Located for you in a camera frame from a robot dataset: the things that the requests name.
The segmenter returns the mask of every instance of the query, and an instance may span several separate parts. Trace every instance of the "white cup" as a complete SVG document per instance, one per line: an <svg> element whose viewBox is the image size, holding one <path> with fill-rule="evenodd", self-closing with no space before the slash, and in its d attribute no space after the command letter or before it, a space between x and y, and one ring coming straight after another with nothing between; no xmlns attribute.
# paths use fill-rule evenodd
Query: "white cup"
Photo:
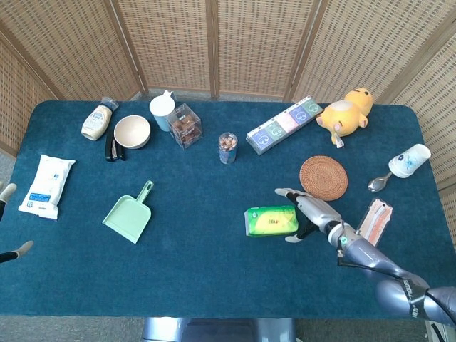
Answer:
<svg viewBox="0 0 456 342"><path fill-rule="evenodd" d="M422 144L416 144L400 155L396 155L390 160L388 166L395 176L407 178L429 158L429 149Z"/></svg>
<svg viewBox="0 0 456 342"><path fill-rule="evenodd" d="M171 114L175 108L175 102L171 98L172 91L165 90L163 95L157 96L149 104L149 110L154 115L155 121L161 130L170 131L170 126L166 117Z"/></svg>

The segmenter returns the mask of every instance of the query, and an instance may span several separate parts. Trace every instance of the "metal spoon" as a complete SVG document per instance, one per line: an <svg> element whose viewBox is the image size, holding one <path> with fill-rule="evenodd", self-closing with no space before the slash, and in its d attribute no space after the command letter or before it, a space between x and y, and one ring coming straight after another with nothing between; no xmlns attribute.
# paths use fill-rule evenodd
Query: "metal spoon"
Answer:
<svg viewBox="0 0 456 342"><path fill-rule="evenodd" d="M371 192L379 192L386 186L386 182L388 181L388 178L392 175L392 172L389 172L386 176L383 177L377 177L374 180L371 180L368 184L368 189Z"/></svg>

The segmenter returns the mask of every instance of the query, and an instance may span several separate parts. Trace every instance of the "table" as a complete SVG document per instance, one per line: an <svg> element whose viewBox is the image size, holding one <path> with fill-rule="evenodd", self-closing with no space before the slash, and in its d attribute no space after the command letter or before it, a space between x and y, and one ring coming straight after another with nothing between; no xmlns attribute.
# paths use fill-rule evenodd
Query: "table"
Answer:
<svg viewBox="0 0 456 342"><path fill-rule="evenodd" d="M90 141L81 126L91 101L46 101L33 111L11 181L18 189L0 224L1 250L28 239L33 249L0 266L0 314L32 316L173 316L199 318L385 318L373 286L357 269L337 267L324 234L299 244L283 236L246 237L244 211L289 204L276 187L301 189L299 169L314 155L345 167L345 195L331 202L356 227L372 199L394 213L379 249L432 287L456 284L452 247L430 163L407 179L392 177L378 194L368 181L388 172L389 159L423 142L414 112L374 105L369 125L331 144L309 123L262 156L248 131L289 103L188 103L204 137L186 150L158 129L147 102L124 102L110 127L126 115L146 117L149 143L105 161L105 136ZM217 140L239 138L236 161L223 165ZM41 154L75 159L57 221L19 212ZM136 245L101 222L122 195L155 183L145 204L152 219Z"/></svg>

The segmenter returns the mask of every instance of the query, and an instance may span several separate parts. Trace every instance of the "black stapler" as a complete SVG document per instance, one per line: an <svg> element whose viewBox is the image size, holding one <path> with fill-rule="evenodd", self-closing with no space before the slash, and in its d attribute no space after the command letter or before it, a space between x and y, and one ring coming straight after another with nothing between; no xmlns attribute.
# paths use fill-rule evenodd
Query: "black stapler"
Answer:
<svg viewBox="0 0 456 342"><path fill-rule="evenodd" d="M114 162L117 159L125 160L123 147L114 139L114 130L108 130L106 133L105 158L108 162Z"/></svg>

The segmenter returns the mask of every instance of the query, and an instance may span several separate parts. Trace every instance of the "floor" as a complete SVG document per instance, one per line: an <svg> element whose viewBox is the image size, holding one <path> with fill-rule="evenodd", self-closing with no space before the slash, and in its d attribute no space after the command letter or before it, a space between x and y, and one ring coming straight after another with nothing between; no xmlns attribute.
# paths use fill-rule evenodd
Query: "floor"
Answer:
<svg viewBox="0 0 456 342"><path fill-rule="evenodd" d="M137 95L133 100L150 100L163 90L152 90L148 95ZM209 93L177 92L178 101L211 100ZM219 100L278 101L243 95L223 95ZM0 181L10 179L14 159L0 153ZM139 341L143 318L110 317L0 317L0 341ZM298 320L298 337L304 342L399 342L428 341L424 321L408 320ZM213 339L229 341L229 336L218 331Z"/></svg>

